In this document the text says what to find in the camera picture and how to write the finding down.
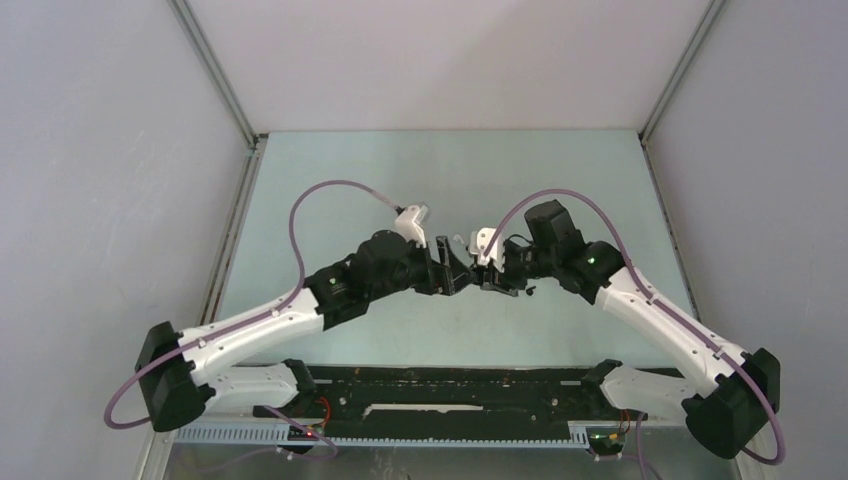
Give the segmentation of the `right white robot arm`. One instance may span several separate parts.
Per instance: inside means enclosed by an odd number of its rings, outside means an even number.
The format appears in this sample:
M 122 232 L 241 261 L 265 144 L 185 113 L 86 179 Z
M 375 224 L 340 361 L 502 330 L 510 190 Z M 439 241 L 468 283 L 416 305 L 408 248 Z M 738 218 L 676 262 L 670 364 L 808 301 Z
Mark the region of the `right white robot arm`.
M 709 452 L 741 453 L 767 464 L 786 457 L 777 419 L 781 364 L 765 348 L 747 351 L 699 323 L 660 293 L 634 267 L 620 242 L 588 242 L 557 200 L 524 214 L 531 238 L 519 246 L 506 227 L 472 233 L 469 254 L 483 287 L 515 294 L 529 280 L 560 287 L 619 318 L 664 351 L 679 372 L 672 378 L 606 360 L 581 392 L 585 411 L 606 418 L 618 408 L 680 421 Z

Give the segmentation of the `right aluminium frame post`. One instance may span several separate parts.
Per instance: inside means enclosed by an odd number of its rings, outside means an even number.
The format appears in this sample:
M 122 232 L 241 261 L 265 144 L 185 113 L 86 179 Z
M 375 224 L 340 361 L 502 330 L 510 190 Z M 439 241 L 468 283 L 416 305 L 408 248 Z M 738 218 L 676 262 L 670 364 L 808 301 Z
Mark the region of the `right aluminium frame post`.
M 683 52 L 640 130 L 639 138 L 642 146 L 650 144 L 666 112 L 673 103 L 680 87 L 683 85 L 688 72 L 695 64 L 699 53 L 715 29 L 716 24 L 720 21 L 728 4 L 728 0 L 710 0 L 708 2 L 706 9 L 698 20 Z

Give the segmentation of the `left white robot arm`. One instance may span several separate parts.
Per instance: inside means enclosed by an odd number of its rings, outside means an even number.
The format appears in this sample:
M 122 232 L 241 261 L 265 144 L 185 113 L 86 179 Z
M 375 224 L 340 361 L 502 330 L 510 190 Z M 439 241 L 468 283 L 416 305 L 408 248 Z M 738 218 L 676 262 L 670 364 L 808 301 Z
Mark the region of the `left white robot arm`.
M 472 268 L 437 238 L 438 256 L 382 230 L 342 260 L 317 270 L 282 297 L 227 320 L 178 331 L 151 327 L 136 372 L 156 432 L 184 427 L 205 413 L 241 407 L 282 407 L 304 416 L 316 403 L 311 374 L 300 361 L 248 366 L 262 351 L 364 316 L 370 305 L 412 290 L 452 296 L 472 284 Z

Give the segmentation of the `aluminium frame post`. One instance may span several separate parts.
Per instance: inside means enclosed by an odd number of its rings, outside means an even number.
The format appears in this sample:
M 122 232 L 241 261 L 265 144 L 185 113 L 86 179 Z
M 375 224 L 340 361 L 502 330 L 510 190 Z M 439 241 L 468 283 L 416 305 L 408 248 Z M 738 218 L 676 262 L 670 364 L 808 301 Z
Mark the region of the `aluminium frame post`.
M 237 93 L 229 81 L 208 36 L 204 32 L 191 2 L 186 0 L 168 0 L 167 4 L 184 31 L 190 47 L 197 56 L 230 118 L 233 120 L 241 138 L 249 148 L 254 148 L 258 142 L 259 135 L 248 120 Z
M 673 103 L 680 87 L 683 85 L 688 72 L 695 64 L 699 53 L 715 29 L 716 24 L 720 21 L 728 4 L 728 0 L 710 0 L 708 2 L 706 9 L 698 20 L 683 52 L 640 130 L 639 138 L 642 146 L 650 144 L 666 112 Z

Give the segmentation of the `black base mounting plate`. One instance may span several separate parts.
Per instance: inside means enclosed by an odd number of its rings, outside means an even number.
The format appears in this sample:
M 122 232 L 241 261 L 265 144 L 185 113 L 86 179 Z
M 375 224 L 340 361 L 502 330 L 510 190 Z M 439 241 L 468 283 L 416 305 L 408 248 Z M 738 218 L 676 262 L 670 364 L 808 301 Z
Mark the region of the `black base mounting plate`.
M 311 366 L 305 392 L 280 407 L 350 441 L 552 443 L 580 421 L 625 433 L 639 413 L 612 406 L 586 368 Z

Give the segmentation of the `left aluminium frame post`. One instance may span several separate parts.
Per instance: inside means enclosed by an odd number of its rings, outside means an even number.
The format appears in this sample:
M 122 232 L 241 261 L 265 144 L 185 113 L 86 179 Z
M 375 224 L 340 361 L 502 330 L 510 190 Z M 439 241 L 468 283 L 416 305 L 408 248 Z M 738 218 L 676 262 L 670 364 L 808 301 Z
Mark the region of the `left aluminium frame post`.
M 233 120 L 241 138 L 249 148 L 254 148 L 258 142 L 259 135 L 248 120 L 237 93 L 229 81 L 208 36 L 204 32 L 191 2 L 186 0 L 168 0 L 167 4 L 184 31 L 190 47 L 197 56 L 230 118 Z

